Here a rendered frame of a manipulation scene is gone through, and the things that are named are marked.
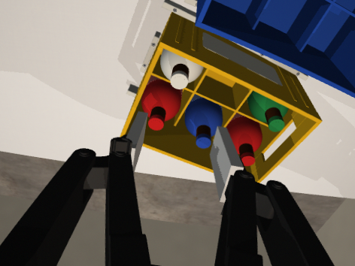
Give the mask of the brown crate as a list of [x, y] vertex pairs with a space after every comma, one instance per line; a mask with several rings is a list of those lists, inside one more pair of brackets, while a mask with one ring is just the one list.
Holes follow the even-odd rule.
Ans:
[[[196, 27], [194, 22], [173, 12], [165, 27], [120, 136], [127, 135], [137, 113], [144, 112], [141, 97], [150, 76], [171, 83], [160, 66], [163, 48], [204, 69], [183, 89], [179, 112], [173, 119], [165, 121], [161, 130], [151, 129], [147, 117], [143, 147], [213, 173], [210, 152], [215, 135], [208, 148], [199, 148], [196, 137], [190, 134], [184, 122], [185, 110], [196, 94], [222, 106], [222, 127], [226, 127], [236, 113], [261, 123], [262, 143], [254, 152], [255, 162], [245, 166], [255, 181], [261, 183], [321, 124], [322, 119], [295, 74], [228, 39]], [[267, 122], [260, 122], [252, 115], [247, 103], [252, 93], [250, 89], [289, 108], [283, 117], [285, 126], [281, 131], [270, 131]], [[292, 122], [296, 126], [294, 132], [265, 160], [263, 153]]]

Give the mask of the blue bottle with grey label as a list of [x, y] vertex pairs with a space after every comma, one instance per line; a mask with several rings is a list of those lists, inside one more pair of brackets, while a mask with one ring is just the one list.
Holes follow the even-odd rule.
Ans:
[[211, 136], [223, 124], [222, 106], [195, 94], [185, 110], [184, 122], [190, 134], [196, 137], [196, 145], [208, 148]]

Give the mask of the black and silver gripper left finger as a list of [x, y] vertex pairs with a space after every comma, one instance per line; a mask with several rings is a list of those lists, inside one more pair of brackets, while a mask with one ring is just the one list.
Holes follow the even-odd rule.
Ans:
[[134, 178], [147, 115], [111, 139], [108, 156], [70, 155], [0, 245], [0, 266], [57, 266], [94, 189], [106, 189], [105, 266], [151, 266]]

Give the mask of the dark blue crate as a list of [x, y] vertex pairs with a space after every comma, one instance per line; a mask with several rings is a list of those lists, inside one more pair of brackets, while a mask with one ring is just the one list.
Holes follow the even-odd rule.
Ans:
[[198, 0], [195, 26], [355, 98], [355, 0]]

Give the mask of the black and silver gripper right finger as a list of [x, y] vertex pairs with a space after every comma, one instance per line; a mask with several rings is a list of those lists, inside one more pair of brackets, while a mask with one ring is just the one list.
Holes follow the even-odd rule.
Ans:
[[224, 202], [214, 266], [263, 266], [257, 227], [272, 266], [335, 266], [288, 188], [246, 171], [226, 127], [217, 127], [210, 158]]

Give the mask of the cream white bottle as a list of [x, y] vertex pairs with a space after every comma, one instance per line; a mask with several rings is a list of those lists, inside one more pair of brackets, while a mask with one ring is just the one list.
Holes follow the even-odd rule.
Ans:
[[184, 89], [188, 83], [196, 80], [204, 67], [173, 52], [162, 50], [160, 66], [163, 74], [175, 89]]

